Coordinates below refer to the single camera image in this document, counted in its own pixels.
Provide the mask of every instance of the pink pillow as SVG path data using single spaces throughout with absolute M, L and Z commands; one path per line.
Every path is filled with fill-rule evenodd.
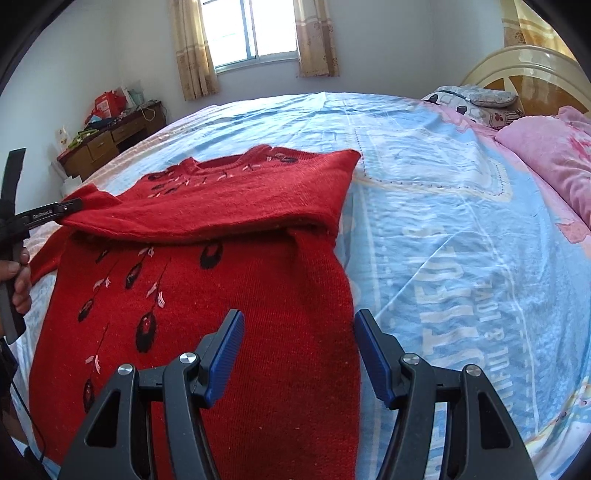
M 553 116 L 526 116 L 496 140 L 517 154 L 591 228 L 591 135 Z
M 569 124 L 571 127 L 578 128 L 588 135 L 591 135 L 591 118 L 587 118 L 575 107 L 564 106 L 558 110 L 558 115 L 565 124 Z

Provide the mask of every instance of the metal screw head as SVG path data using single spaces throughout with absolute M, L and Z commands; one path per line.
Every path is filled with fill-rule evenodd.
M 123 364 L 117 369 L 119 375 L 129 375 L 132 371 L 134 371 L 134 367 L 130 364 Z
M 409 365 L 418 365 L 421 358 L 416 353 L 407 353 L 402 357 L 402 361 Z
M 178 359 L 182 364 L 192 364 L 197 359 L 197 355 L 193 352 L 183 353 Z
M 473 377 L 479 377 L 482 375 L 482 370 L 478 365 L 468 365 L 466 367 L 466 373 Z

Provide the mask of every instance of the cable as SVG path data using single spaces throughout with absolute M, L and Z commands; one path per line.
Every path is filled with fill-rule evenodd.
M 39 462 L 43 463 L 43 460 L 45 459 L 45 452 L 46 452 L 46 447 L 47 447 L 47 444 L 45 443 L 45 438 L 43 437 L 41 430 L 39 429 L 39 427 L 35 423 L 35 420 L 33 420 L 31 412 L 29 412 L 29 409 L 25 405 L 25 401 L 21 397 L 21 393 L 18 391 L 17 386 L 14 384 L 14 380 L 12 380 L 11 383 L 12 383 L 12 387 L 14 388 L 15 393 L 17 394 L 18 401 L 21 403 L 22 407 L 25 409 L 25 412 L 27 413 L 29 420 L 31 420 L 31 424 L 33 425 L 33 428 L 37 431 L 37 433 L 39 434 L 39 438 L 43 442 L 43 449 L 41 450 L 41 457 L 39 458 Z
M 144 120 L 146 120 L 147 122 L 151 122 L 152 120 L 154 120 L 156 118 L 156 110 L 153 110 L 151 108 L 142 108 L 140 110 L 142 110 L 142 115 L 144 116 Z M 144 113 L 144 110 L 150 110 L 152 112 L 152 118 L 150 120 L 148 120 L 146 118 L 146 114 Z

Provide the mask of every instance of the sweater sleeve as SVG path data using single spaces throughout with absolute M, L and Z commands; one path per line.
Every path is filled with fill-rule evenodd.
M 67 241 L 74 230 L 63 226 L 53 233 L 39 253 L 31 260 L 31 282 L 35 285 L 48 273 L 57 270 L 60 265 L 61 255 Z

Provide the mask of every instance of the light blue bedsheet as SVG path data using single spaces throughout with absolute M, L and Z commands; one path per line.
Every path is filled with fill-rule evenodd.
M 433 365 L 483 367 L 540 478 L 565 470 L 591 431 L 591 237 L 565 238 L 548 204 L 562 200 L 550 192 L 545 201 L 492 131 L 416 100 L 318 93 L 210 108 L 168 132 L 107 190 L 121 193 L 188 156 L 262 143 L 360 151 L 336 247 L 355 309 L 369 308 L 382 330 Z M 54 281 L 34 289 L 29 333 L 16 348 L 24 390 Z M 362 370 L 358 480 L 376 478 L 394 419 Z M 427 478 L 439 477 L 444 419 L 442 407 Z

